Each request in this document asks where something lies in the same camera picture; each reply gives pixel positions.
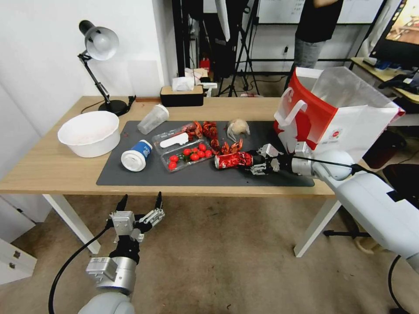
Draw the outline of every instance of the lamp base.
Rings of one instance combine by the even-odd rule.
[[[122,100],[111,100],[109,105],[109,110],[106,103],[103,103],[99,106],[99,111],[109,111],[115,113],[117,116],[126,114],[129,111],[130,107],[127,106]]]

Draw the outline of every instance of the crayfish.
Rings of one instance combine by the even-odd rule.
[[[180,133],[183,132],[186,132],[188,134],[189,142],[192,141],[195,136],[198,138],[202,138],[202,126],[198,121],[194,121],[183,126]]]
[[[223,146],[220,147],[218,141],[218,130],[217,123],[215,121],[204,121],[202,126],[202,133],[205,137],[210,139],[210,145],[214,155],[227,155],[231,153],[237,153],[243,147],[243,139],[233,143],[230,147],[227,142],[224,142]]]

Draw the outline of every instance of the gray table mat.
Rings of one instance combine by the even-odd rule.
[[[121,163],[121,154],[129,150],[139,140],[152,143],[154,135],[175,129],[190,121],[166,121],[147,135],[138,131],[140,121],[128,121],[121,133],[121,141],[111,152],[97,185],[135,185],[135,186],[313,186],[311,179],[292,175],[286,172],[278,174],[254,176],[238,169],[218,170],[214,166],[214,159],[190,165],[177,172],[169,173],[160,155],[153,150],[147,159],[147,165],[140,172],[131,172]],[[275,134],[272,121],[248,121],[251,136],[243,137],[242,151],[258,149],[266,143],[271,143],[279,151],[284,148]],[[226,121],[217,122],[220,145],[227,139]]]

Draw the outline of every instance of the desk lamp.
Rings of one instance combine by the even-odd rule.
[[[112,58],[119,46],[118,36],[109,28],[96,27],[88,20],[80,22],[79,30],[84,35],[86,50],[79,54],[78,57],[95,82],[100,94],[105,99],[105,102],[100,105],[99,110],[106,110],[115,113],[117,116],[127,113],[131,106],[127,106],[122,100],[109,100],[108,91],[102,83],[97,81],[87,65],[87,62],[91,59],[103,61]]]

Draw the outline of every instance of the wooden table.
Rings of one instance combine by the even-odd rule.
[[[100,101],[100,97],[82,97],[57,124],[19,161],[14,169],[0,182],[0,193],[43,194],[55,211],[69,225],[73,232],[88,242],[92,233],[62,196],[75,195],[163,195],[173,196],[232,196],[232,197],[276,197],[325,195],[326,201],[308,233],[297,244],[295,253],[301,256],[311,242],[324,228],[339,206],[334,193],[323,182],[315,180],[314,187],[184,187],[184,186],[99,186],[96,185],[109,154],[96,158],[76,156],[65,145],[59,143],[57,132],[61,125],[78,115],[90,104]],[[129,113],[120,117],[120,130],[129,120],[141,120],[156,102],[134,102]],[[170,120],[245,120],[273,121],[278,106],[278,98],[205,98],[202,107],[169,108]],[[89,249],[98,253],[100,244],[95,241]]]
[[[400,70],[396,70],[396,71],[391,70],[391,69],[377,70],[373,66],[368,65],[365,62],[363,62],[363,59],[364,58],[353,57],[350,60],[354,64],[359,66],[361,69],[365,70],[366,72],[368,72],[369,74],[371,74],[372,76],[374,76],[375,78],[379,79],[382,82],[385,82],[385,81],[388,81],[388,80],[392,79],[397,74],[406,74],[406,73],[404,73],[403,71],[400,71]],[[395,88],[395,87],[391,87],[391,89],[395,92],[395,94],[397,96],[405,97],[409,101],[414,102],[414,103],[419,103],[419,95],[412,94],[411,92],[405,91],[404,89],[399,89],[399,88]]]

